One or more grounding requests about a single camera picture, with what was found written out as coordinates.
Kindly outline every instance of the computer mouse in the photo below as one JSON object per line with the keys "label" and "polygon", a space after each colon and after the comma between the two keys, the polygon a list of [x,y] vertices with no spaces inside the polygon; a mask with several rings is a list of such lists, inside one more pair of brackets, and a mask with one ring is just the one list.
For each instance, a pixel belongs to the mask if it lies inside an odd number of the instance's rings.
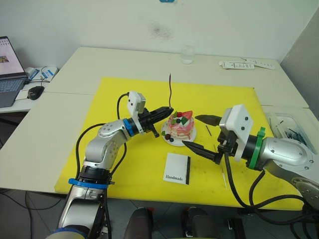
{"label": "computer mouse", "polygon": [[44,86],[35,86],[31,88],[30,90],[28,90],[28,98],[33,101],[38,99],[42,94],[43,90]]}

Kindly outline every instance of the pink cake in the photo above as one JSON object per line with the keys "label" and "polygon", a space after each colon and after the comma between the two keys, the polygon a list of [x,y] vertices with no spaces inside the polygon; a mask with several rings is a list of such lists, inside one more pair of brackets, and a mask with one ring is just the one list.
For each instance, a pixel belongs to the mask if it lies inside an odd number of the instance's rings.
{"label": "pink cake", "polygon": [[190,139],[194,128],[193,111],[175,112],[167,122],[168,132],[171,137],[178,139]]}

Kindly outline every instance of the laptop screen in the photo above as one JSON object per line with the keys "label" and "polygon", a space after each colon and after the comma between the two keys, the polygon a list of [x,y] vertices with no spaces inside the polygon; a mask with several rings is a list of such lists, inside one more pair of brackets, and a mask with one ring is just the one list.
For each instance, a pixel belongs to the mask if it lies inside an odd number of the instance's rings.
{"label": "laptop screen", "polygon": [[0,77],[25,75],[24,70],[6,36],[0,37]]}

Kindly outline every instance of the white card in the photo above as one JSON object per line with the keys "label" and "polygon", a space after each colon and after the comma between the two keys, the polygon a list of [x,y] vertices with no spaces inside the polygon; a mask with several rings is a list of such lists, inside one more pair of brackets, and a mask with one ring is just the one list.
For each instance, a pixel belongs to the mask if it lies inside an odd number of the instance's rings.
{"label": "white card", "polygon": [[163,180],[167,182],[189,184],[190,157],[168,153]]}

